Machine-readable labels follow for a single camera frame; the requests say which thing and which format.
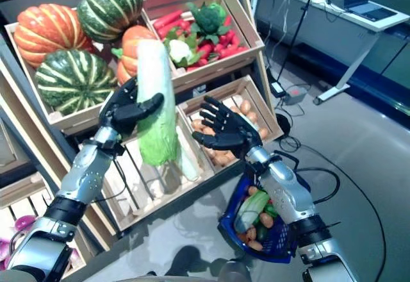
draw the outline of orange pumpkin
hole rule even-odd
[[[30,6],[17,20],[14,41],[21,56],[33,67],[40,66],[47,54],[59,49],[92,50],[91,40],[81,29],[77,12],[68,6]]]
[[[136,49],[141,39],[156,39],[153,32],[143,26],[133,26],[127,29],[122,37],[122,49],[113,48],[113,54],[120,58],[117,68],[117,79],[120,85],[136,76],[138,55]]]

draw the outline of wooden crate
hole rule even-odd
[[[147,24],[148,20],[144,20],[144,17],[146,15],[146,13],[141,14],[141,16],[138,18],[138,24]],[[74,133],[83,131],[87,128],[97,125],[99,110],[103,103],[91,106],[89,108],[85,108],[83,110],[74,112],[69,115],[62,115],[60,112],[54,111],[53,108],[48,106],[43,101],[41,95],[38,93],[37,83],[34,79],[36,69],[33,68],[30,64],[28,64],[28,62],[21,56],[19,48],[17,47],[17,44],[14,41],[13,35],[18,24],[18,22],[14,22],[13,24],[7,24],[4,27],[6,28],[6,32],[8,34],[10,41],[12,42],[17,58],[20,61],[23,71],[28,78],[29,84],[31,85],[35,97],[37,98],[40,107],[43,113],[45,114],[45,117],[48,120],[48,122],[51,125],[57,127],[59,130],[62,130],[66,135],[72,135]],[[113,69],[115,74],[117,74],[118,60],[115,56],[111,54],[111,48],[120,47],[120,41],[121,39],[118,42],[112,44],[100,44],[97,42],[93,43],[95,47],[95,54],[100,58],[104,59],[108,63],[108,66]]]
[[[189,99],[178,105],[180,112],[183,114],[184,121],[191,132],[193,132],[191,125],[192,121],[194,119],[202,118],[199,115],[199,111],[201,110],[200,105],[204,101],[205,95],[222,101],[227,107],[235,106],[239,108],[244,99],[248,100],[251,105],[250,110],[255,112],[258,116],[256,127],[266,128],[268,130],[268,135],[264,139],[264,142],[272,141],[283,135],[283,132],[277,123],[276,116],[270,112],[268,106],[249,75],[232,81],[222,87],[216,88],[204,95]],[[223,169],[221,166],[215,165],[208,155],[206,155],[206,157],[215,172]]]
[[[47,209],[44,200],[49,204],[53,195],[40,173],[36,172],[0,189],[0,199],[0,233],[2,233],[9,231],[10,227],[14,226],[15,220],[21,216],[41,217]],[[92,257],[81,230],[78,230],[73,241],[68,245],[77,250],[80,260],[67,267],[63,278],[83,268]]]
[[[0,119],[0,175],[28,162],[26,153]]]
[[[146,13],[147,16],[144,19],[149,20],[148,26],[155,33],[156,31],[152,26],[153,22],[157,18],[175,10],[183,10],[183,18],[192,20],[192,14],[186,7],[187,2],[193,2],[198,6],[202,5],[203,2],[206,4],[211,2],[221,4],[232,17],[232,27],[241,43],[249,47],[249,50],[218,60],[191,72],[186,72],[184,68],[176,69],[175,65],[171,62],[172,81],[177,89],[176,92],[193,88],[216,77],[235,71],[240,67],[244,67],[257,57],[258,51],[263,49],[263,41],[247,17],[239,0],[145,0],[145,11],[143,14]]]
[[[133,137],[125,140],[123,145],[126,148],[126,152],[122,156],[117,157],[117,161],[124,172],[127,185],[136,204],[126,189],[115,198],[107,200],[110,211],[121,231],[214,175],[205,153],[191,137],[183,115],[177,109],[176,112],[179,142],[186,150],[190,161],[195,165],[198,176],[188,180],[182,175],[175,163],[166,163],[161,167],[153,167],[143,163],[137,139]],[[124,185],[118,170],[112,163],[105,174],[102,194],[104,197],[117,195],[124,189]]]

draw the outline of power adapter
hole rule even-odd
[[[276,97],[276,98],[281,98],[286,95],[285,90],[281,86],[281,84],[275,80],[274,76],[272,75],[272,71],[270,69],[266,70],[266,74],[268,75],[268,81],[269,81],[269,88],[271,93]]]

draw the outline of laptop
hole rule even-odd
[[[369,0],[332,0],[332,3],[369,21],[379,21],[397,14],[375,3],[369,3]]]

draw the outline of blue basket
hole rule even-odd
[[[248,188],[251,185],[255,185],[253,175],[245,173],[239,180],[224,215],[220,218],[219,229],[222,230],[225,238],[228,237],[235,246],[255,258],[272,263],[289,263],[291,257],[295,256],[297,243],[290,240],[289,227],[280,216],[275,218],[274,226],[269,229],[268,236],[261,242],[262,251],[251,249],[236,236],[234,229],[236,213],[248,196]]]

